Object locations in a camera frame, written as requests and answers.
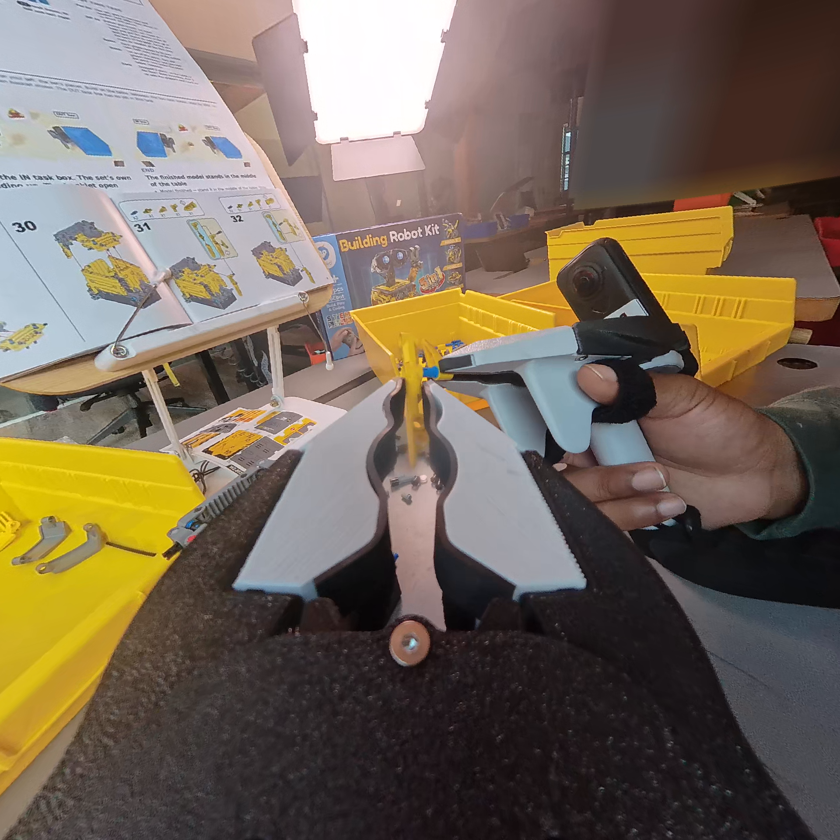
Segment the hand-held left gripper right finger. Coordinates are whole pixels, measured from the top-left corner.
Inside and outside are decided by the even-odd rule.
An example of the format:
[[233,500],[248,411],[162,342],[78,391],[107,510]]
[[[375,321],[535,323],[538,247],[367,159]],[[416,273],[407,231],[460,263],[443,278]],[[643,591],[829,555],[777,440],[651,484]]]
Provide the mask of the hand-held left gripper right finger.
[[442,487],[434,571],[447,629],[474,629],[495,599],[583,590],[584,573],[509,436],[432,382],[423,416]]

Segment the bright studio light panel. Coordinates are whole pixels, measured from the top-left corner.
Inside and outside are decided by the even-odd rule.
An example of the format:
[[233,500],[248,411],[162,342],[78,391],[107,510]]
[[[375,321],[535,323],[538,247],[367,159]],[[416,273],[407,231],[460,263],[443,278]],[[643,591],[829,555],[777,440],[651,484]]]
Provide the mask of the bright studio light panel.
[[287,163],[326,146],[336,182],[421,172],[456,1],[300,1],[253,38]]

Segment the person's right hand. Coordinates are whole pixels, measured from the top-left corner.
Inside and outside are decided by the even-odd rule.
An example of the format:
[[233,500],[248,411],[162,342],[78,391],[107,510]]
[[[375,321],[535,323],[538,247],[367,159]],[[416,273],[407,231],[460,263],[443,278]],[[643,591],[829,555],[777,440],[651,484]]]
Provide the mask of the person's right hand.
[[650,528],[693,507],[712,530],[804,506],[805,468],[778,424],[688,376],[652,379],[657,402],[639,425],[653,461],[598,466],[586,452],[555,466],[618,528]]

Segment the grey curved lego piece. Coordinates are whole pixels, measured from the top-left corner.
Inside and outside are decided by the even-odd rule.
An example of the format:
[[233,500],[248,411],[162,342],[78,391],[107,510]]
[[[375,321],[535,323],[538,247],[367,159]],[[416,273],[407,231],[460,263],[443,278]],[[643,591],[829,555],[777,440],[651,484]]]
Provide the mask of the grey curved lego piece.
[[44,560],[70,535],[70,525],[61,519],[47,516],[38,525],[38,541],[27,551],[14,557],[12,565],[24,565]]
[[38,574],[61,574],[81,563],[89,560],[106,546],[107,535],[96,523],[90,522],[84,526],[85,542],[48,562],[38,563]]

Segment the yellow lego vehicle model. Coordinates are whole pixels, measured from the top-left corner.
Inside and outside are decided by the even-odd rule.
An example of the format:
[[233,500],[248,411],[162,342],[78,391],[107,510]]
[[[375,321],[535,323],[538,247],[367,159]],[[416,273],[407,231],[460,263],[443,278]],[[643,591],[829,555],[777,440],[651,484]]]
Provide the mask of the yellow lego vehicle model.
[[184,550],[212,520],[241,497],[263,471],[273,466],[273,463],[269,459],[260,461],[243,476],[228,482],[222,489],[207,497],[201,504],[181,517],[167,533],[171,546],[163,552],[163,557],[170,560]]

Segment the red plastic crate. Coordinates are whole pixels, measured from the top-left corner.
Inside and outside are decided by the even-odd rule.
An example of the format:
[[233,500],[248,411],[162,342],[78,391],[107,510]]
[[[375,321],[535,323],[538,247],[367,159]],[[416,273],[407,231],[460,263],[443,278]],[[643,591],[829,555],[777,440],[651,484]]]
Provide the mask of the red plastic crate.
[[829,265],[838,270],[840,267],[840,218],[815,217],[813,224]]

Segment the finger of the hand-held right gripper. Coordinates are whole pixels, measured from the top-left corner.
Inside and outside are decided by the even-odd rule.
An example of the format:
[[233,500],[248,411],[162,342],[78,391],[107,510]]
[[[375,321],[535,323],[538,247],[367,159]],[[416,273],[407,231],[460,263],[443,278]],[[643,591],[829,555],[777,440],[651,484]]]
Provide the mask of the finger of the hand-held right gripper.
[[440,360],[438,379],[468,374],[519,375],[553,441],[564,451],[580,454],[591,444],[595,407],[576,380],[588,360],[571,327],[553,328],[469,344]]
[[441,386],[485,400],[500,429],[520,452],[545,453],[548,427],[518,374],[453,374],[449,379],[442,378]]

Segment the colourful lego box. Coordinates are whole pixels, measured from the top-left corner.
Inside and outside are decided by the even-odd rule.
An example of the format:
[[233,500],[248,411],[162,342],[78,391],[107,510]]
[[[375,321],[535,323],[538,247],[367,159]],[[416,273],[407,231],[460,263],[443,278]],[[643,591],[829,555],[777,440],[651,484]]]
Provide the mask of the colourful lego box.
[[463,289],[463,229],[462,214],[447,213],[315,237],[332,276],[321,310],[332,357],[364,351],[353,310]]

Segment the scattered small lego pieces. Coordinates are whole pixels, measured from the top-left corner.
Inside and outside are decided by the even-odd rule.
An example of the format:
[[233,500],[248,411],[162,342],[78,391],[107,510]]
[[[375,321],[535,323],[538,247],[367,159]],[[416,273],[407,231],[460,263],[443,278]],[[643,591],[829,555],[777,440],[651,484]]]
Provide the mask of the scattered small lego pieces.
[[439,496],[445,488],[438,474],[422,470],[395,475],[387,480],[385,486],[406,507],[422,506]]

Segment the printed task sheet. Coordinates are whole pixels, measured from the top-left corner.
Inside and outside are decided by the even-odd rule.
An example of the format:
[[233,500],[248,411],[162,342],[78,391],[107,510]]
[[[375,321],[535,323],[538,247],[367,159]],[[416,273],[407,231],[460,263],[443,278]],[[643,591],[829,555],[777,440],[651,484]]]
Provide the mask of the printed task sheet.
[[1,188],[262,190],[233,113],[148,2],[1,2]]

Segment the yellow lego connector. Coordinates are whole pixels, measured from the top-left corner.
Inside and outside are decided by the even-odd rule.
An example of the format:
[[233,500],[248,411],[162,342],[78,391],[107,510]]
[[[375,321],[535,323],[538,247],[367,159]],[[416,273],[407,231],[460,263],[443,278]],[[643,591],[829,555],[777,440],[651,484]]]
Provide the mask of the yellow lego connector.
[[397,372],[406,384],[406,396],[419,399],[424,383],[425,361],[417,350],[417,342],[409,332],[399,335],[399,354],[397,355]]

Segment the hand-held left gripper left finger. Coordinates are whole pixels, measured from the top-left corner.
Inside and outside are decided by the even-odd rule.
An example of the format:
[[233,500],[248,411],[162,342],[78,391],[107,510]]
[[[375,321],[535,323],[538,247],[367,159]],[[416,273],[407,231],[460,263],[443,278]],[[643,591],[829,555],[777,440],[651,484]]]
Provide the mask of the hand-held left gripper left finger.
[[404,379],[389,381],[305,445],[237,591],[327,598],[359,629],[388,624],[401,594],[384,482],[405,402]]

